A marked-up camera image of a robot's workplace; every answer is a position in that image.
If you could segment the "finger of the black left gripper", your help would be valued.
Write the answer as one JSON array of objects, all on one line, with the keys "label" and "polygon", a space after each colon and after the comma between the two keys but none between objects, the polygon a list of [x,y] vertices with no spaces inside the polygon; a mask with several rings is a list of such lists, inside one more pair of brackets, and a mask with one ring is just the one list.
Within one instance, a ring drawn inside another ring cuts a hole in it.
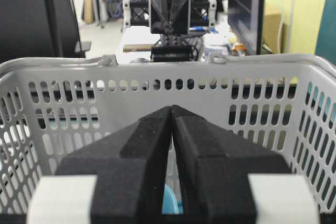
[{"label": "finger of the black left gripper", "polygon": [[141,223],[162,212],[172,110],[165,106],[65,156],[38,183],[28,223]]}]

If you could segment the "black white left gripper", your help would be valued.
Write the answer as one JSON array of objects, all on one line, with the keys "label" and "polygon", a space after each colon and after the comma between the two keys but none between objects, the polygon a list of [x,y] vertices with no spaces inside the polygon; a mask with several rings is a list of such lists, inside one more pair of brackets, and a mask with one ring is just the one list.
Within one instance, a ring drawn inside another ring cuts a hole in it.
[{"label": "black white left gripper", "polygon": [[[216,0],[123,0],[122,7],[125,27],[146,26],[152,34],[187,35],[216,23]],[[191,46],[151,48],[151,61],[190,60]]]}]

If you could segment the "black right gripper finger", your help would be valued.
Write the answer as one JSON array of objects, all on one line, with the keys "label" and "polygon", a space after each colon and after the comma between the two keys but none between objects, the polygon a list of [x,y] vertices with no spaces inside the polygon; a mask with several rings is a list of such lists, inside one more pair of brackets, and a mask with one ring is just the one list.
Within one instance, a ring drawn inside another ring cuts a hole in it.
[{"label": "black right gripper finger", "polygon": [[208,223],[319,223],[306,180],[284,157],[172,106],[185,210]]}]

